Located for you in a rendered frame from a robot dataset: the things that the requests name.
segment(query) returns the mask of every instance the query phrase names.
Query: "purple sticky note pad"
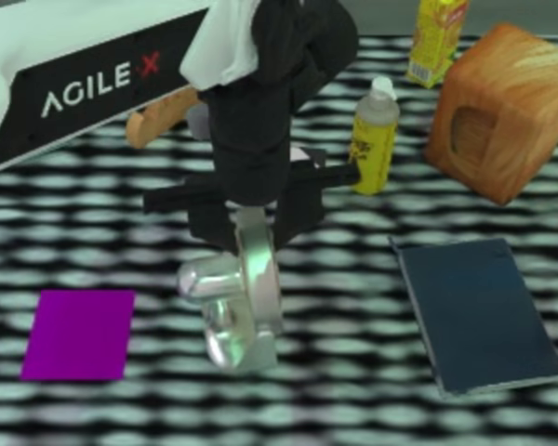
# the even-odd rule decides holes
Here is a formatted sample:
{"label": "purple sticky note pad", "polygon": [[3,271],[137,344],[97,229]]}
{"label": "purple sticky note pad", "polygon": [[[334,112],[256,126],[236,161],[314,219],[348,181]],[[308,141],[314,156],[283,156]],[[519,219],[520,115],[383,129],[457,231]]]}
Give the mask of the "purple sticky note pad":
{"label": "purple sticky note pad", "polygon": [[20,379],[123,379],[134,301],[133,291],[42,291]]}

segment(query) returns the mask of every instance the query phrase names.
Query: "brown wooden object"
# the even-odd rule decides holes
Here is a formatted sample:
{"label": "brown wooden object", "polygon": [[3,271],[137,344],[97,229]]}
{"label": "brown wooden object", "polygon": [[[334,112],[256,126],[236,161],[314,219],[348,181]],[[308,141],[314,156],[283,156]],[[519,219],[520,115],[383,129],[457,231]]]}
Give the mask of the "brown wooden object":
{"label": "brown wooden object", "polygon": [[558,46],[500,24],[448,71],[424,154],[494,203],[515,198],[558,144]]}
{"label": "brown wooden object", "polygon": [[144,111],[133,112],[126,123],[126,139],[135,149],[143,149],[151,141],[170,130],[186,117],[186,112],[199,100],[192,87],[150,104]]}

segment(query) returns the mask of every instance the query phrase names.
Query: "yellow bottle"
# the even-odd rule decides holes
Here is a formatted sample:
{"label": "yellow bottle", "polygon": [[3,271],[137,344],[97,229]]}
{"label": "yellow bottle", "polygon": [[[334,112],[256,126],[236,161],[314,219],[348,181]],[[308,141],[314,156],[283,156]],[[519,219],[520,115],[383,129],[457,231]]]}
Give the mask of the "yellow bottle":
{"label": "yellow bottle", "polygon": [[358,163],[362,178],[356,192],[374,195],[386,186],[400,114],[391,79],[377,77],[355,109],[350,162]]}

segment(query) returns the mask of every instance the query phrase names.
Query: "table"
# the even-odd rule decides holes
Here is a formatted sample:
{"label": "table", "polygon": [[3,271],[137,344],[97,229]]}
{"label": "table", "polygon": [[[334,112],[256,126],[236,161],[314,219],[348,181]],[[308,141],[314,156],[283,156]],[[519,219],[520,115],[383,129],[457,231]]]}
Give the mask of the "table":
{"label": "table", "polygon": [[[175,274],[212,248],[184,214],[140,210],[144,190],[211,168],[186,128],[133,151],[121,118],[0,174],[0,446],[558,445],[558,383],[440,399],[386,240],[505,237],[558,348],[558,149],[505,208],[443,177],[422,160],[438,93],[404,79],[410,45],[362,39],[358,61],[294,122],[294,144],[335,164],[376,74],[393,77],[402,107],[386,191],[328,191],[325,222],[279,254],[286,333],[280,366],[262,374],[229,377],[208,361]],[[126,380],[18,381],[40,291],[69,287],[137,291]]]}

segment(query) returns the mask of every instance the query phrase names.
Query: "juice box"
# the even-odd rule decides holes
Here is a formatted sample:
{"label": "juice box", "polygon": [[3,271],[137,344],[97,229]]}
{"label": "juice box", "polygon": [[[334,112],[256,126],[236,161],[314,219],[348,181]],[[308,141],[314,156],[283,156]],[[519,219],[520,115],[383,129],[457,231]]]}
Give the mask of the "juice box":
{"label": "juice box", "polygon": [[420,0],[407,78],[432,88],[455,61],[470,0]]}

